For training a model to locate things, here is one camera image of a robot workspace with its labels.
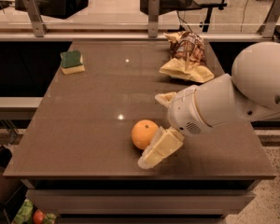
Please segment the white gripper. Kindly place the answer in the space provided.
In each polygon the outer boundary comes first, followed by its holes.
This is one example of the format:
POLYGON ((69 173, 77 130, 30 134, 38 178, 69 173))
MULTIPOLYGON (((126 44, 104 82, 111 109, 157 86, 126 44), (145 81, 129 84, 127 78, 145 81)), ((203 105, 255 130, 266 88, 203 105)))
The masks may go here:
POLYGON ((200 114, 196 90, 197 86, 193 85, 178 93, 159 93, 155 96, 158 103, 168 108, 167 118, 172 127, 160 127, 156 131, 138 160, 140 168, 151 169, 178 151, 183 146, 184 136, 208 133, 212 130, 200 114))

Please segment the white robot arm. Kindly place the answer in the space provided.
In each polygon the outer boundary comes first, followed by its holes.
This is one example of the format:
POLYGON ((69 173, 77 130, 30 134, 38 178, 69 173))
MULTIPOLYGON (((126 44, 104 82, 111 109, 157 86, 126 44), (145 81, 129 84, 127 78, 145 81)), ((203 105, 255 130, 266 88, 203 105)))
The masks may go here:
POLYGON ((151 169, 178 151, 184 139, 233 122, 280 117, 280 43, 259 42, 243 49, 230 74, 179 92, 158 94, 170 127, 160 127, 138 160, 151 169))

